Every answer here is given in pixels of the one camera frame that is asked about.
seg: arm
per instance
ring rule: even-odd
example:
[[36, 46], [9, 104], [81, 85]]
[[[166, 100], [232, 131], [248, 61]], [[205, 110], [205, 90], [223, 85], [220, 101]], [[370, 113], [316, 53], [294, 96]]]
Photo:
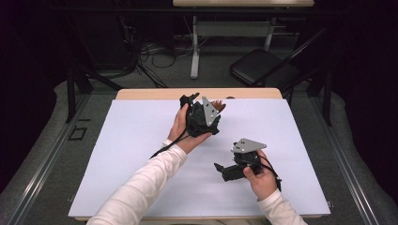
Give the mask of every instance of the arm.
[[258, 206], [271, 224], [307, 224], [278, 189], [258, 202]]
[[[261, 157], [262, 164], [270, 166], [264, 159], [267, 156], [263, 151], [257, 150], [257, 154]], [[243, 172], [251, 183], [254, 194], [258, 197], [260, 209], [272, 224], [306, 224], [277, 189], [272, 172], [263, 168], [261, 173], [255, 175], [250, 167], [245, 168]]]
[[138, 224], [157, 199], [166, 181], [176, 174], [187, 159], [177, 145], [158, 154], [138, 170], [99, 209], [87, 224]]

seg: metal stand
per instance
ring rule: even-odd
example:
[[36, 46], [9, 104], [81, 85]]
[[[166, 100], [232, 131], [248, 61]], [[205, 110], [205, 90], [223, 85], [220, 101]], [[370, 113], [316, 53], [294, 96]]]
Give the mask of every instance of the metal stand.
[[197, 79], [199, 74], [198, 36], [208, 37], [267, 37], [264, 49], [269, 50], [275, 19], [270, 22], [198, 22], [193, 16], [193, 56], [191, 78]]

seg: person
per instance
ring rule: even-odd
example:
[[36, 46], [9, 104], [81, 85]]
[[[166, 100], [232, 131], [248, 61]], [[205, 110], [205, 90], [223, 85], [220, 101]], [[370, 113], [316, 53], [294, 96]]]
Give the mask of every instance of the person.
[[[185, 104], [178, 110], [163, 146], [172, 143], [185, 130], [187, 109], [188, 104]], [[167, 151], [152, 157], [117, 189], [97, 214], [87, 221], [87, 224], [139, 224], [147, 209], [156, 201], [167, 180], [184, 164], [188, 154], [210, 136], [211, 133], [205, 133], [193, 138], [187, 133]], [[263, 151], [257, 150], [257, 153], [266, 158]], [[263, 164], [268, 165], [265, 159], [261, 160]], [[255, 175], [250, 167], [245, 168], [243, 172], [258, 198], [260, 209], [272, 224], [306, 224], [277, 189], [271, 172], [263, 170], [262, 173]]]

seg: black curtain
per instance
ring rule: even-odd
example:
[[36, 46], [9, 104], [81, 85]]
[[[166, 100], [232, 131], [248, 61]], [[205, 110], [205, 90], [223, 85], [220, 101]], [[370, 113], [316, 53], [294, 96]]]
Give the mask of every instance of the black curtain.
[[54, 88], [66, 79], [73, 55], [89, 65], [84, 52], [74, 53], [60, 18], [40, 1], [0, 3], [0, 190], [32, 149], [50, 119]]
[[323, 9], [342, 9], [346, 17], [309, 20], [303, 33], [331, 27], [339, 49], [333, 91], [344, 99], [354, 144], [378, 184], [398, 203], [398, 7], [393, 1], [318, 0]]

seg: white table surface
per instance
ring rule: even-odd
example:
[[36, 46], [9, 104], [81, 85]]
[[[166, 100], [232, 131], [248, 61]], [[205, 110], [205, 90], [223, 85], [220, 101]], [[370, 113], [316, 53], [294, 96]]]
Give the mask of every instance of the white table surface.
[[[146, 218], [262, 217], [246, 179], [224, 182], [213, 163], [234, 164], [240, 138], [265, 143], [282, 178], [282, 193], [303, 216], [330, 214], [323, 191], [284, 99], [226, 99], [220, 133], [197, 147], [171, 178]], [[90, 218], [112, 193], [158, 151], [173, 124], [178, 100], [114, 100], [69, 217]]]

